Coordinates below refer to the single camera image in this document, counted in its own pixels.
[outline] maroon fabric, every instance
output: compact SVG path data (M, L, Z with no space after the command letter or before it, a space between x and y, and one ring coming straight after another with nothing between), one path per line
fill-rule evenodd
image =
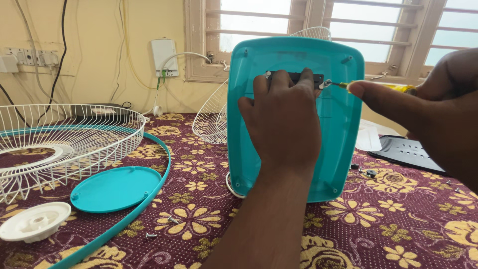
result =
M194 116L169 113L146 124L145 131L162 139L174 158L166 183L133 223L75 268L196 269L204 263L242 200L225 186L227 146L207 144L195 136L191 130ZM44 157L31 152L28 156ZM25 161L18 155L8 160L11 165ZM354 154L353 162L378 175L368 179L351 170L340 198L307 205L300 268L476 267L478 197L467 187L455 179L398 166L362 151ZM165 151L143 139L138 149L107 169L144 166L163 174L166 165ZM69 194L78 183L72 180L55 190L43 186L43 194L38 188L25 201L0 205L0 222L38 204L69 203ZM46 240L31 244L1 241L0 267L47 268L105 232L131 209L104 214L74 207L72 211L59 231ZM167 221L169 215L180 224ZM145 238L146 233L157 237Z

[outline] yellow cable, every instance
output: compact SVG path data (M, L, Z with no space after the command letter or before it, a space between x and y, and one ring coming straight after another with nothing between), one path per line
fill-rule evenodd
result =
M134 76L136 77L136 79L145 87L147 87L148 89L156 89L154 87L149 87L147 86L141 79L140 77L138 77L138 74L136 73L136 70L134 69L134 65L133 65L133 61L131 60L131 54L130 54L130 42L129 42L129 39L128 39L128 27L127 27L127 23L126 23L126 0L123 0L123 21L124 21L124 24L123 24L123 27L124 27L124 40L125 40L125 45L126 45L126 55L128 56L128 62L130 64L130 67L131 67L131 70L133 71L133 74Z

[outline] screwdriver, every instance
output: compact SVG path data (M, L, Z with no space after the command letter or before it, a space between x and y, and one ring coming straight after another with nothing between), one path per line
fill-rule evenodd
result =
M376 83L381 84L385 87L388 87L392 90L397 90L397 91L400 91L400 92L403 92L403 93L406 93L406 94L410 94L410 95L416 95L417 94L417 89L415 88L415 86L412 86L412 85L391 84L391 83L382 83L382 82L376 82ZM336 85L336 86L339 86L340 88L346 89L348 84L349 83L346 83L346 82L335 83L335 82L332 82L330 80L326 80L324 82L324 88L329 86L329 85Z

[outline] metal screw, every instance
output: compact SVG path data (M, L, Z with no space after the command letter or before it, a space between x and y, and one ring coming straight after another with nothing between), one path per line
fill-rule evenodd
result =
M173 219L173 216L169 216L169 217L168 217L168 221L172 221L172 222L174 222L174 223L176 223L176 224L179 224L179 221Z
M151 234L149 234L149 233L146 233L145 238L148 238L148 237L157 237L157 236L158 236L158 235L151 235Z

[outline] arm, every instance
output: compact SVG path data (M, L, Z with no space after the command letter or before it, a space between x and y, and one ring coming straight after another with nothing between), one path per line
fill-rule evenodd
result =
M417 97L357 81L348 89L373 111L409 130L451 176L478 191L478 48L450 53L417 87Z
M294 85L284 70L254 80L255 100L238 101L261 157L256 184L202 268L296 268L305 205L320 151L312 71ZM304 132L294 140L298 130Z

